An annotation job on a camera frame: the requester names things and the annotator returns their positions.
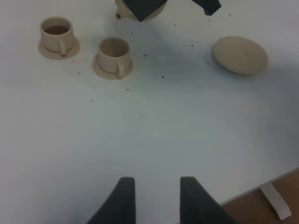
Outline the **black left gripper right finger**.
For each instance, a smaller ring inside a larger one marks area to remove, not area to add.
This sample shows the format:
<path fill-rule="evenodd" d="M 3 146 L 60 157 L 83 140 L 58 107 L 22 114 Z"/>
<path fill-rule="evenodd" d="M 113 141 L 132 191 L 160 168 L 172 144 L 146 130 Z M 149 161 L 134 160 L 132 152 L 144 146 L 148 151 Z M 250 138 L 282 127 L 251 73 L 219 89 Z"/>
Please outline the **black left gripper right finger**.
<path fill-rule="evenodd" d="M 180 178 L 182 224 L 236 224 L 237 222 L 206 192 L 195 177 Z"/>

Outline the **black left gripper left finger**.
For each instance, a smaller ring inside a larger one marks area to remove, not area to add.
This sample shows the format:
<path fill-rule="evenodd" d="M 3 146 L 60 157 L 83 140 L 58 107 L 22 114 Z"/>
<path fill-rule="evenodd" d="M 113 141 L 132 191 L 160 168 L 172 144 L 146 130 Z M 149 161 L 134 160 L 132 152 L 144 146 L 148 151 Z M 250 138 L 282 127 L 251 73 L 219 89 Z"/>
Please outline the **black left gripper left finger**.
<path fill-rule="evenodd" d="M 88 221 L 89 224 L 135 224 L 135 180 L 122 177 L 112 193 Z"/>

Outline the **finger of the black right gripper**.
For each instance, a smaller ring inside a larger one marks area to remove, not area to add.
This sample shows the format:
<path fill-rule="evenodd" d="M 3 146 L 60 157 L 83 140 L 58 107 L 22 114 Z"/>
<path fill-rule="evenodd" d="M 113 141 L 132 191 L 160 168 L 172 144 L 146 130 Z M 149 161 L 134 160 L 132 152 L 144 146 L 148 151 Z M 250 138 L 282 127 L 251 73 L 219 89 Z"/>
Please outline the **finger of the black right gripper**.
<path fill-rule="evenodd" d="M 200 6 L 205 15 L 212 16 L 216 11 L 221 8 L 221 3 L 219 0 L 192 0 L 198 6 Z"/>
<path fill-rule="evenodd" d="M 157 17 L 165 8 L 167 0 L 124 0 L 129 18 L 142 22 Z"/>

